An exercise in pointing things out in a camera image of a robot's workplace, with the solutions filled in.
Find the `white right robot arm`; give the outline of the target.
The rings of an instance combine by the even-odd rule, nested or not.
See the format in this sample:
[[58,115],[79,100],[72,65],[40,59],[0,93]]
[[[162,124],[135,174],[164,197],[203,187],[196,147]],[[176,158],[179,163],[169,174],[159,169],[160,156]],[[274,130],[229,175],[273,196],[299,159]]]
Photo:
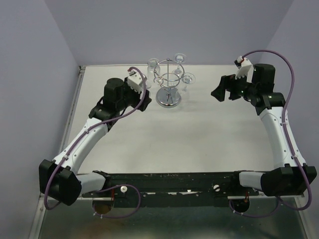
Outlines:
[[[249,69],[253,67],[252,81],[247,82]],[[211,95],[218,101],[225,100],[226,92],[230,100],[243,98],[255,107],[270,141],[274,169],[265,172],[241,171],[238,178],[229,183],[230,191],[241,195],[247,188],[263,192],[266,196],[301,195],[306,184],[313,182],[317,171],[307,166],[299,154],[296,142],[289,127],[288,113],[283,94],[274,89],[275,67],[269,64],[249,64],[238,70],[237,74],[221,77],[217,88]]]

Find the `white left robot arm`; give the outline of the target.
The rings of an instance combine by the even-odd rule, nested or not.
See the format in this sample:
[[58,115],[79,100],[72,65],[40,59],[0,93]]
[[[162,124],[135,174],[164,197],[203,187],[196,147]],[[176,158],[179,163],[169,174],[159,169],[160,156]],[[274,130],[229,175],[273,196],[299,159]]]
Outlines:
[[143,112],[151,101],[144,75],[108,79],[104,95],[91,109],[77,136],[52,160],[41,162],[39,186],[44,198],[51,197],[70,206],[82,194],[95,192],[100,197],[107,196],[111,189],[107,173],[79,174],[79,169],[97,142],[124,118],[122,111],[133,107]]

